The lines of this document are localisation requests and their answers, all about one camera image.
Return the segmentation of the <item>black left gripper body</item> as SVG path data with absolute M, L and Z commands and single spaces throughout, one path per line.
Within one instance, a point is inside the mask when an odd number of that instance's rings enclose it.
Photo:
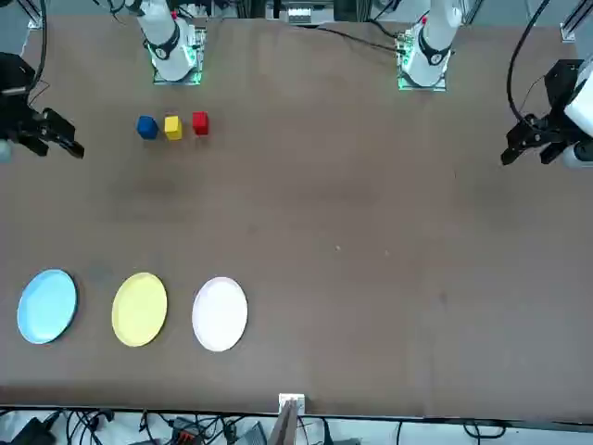
M 573 95 L 583 62 L 583 59 L 560 59 L 545 75 L 550 110 L 544 117 L 531 121 L 534 130 L 528 132 L 527 141 L 523 142 L 523 146 L 542 146 L 557 142 L 570 145 L 583 135 L 564 112 Z

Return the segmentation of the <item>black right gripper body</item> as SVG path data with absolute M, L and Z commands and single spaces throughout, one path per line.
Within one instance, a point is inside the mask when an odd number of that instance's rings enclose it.
M 1 139 L 43 144 L 40 114 L 29 104 L 33 68 L 16 54 L 1 53 Z

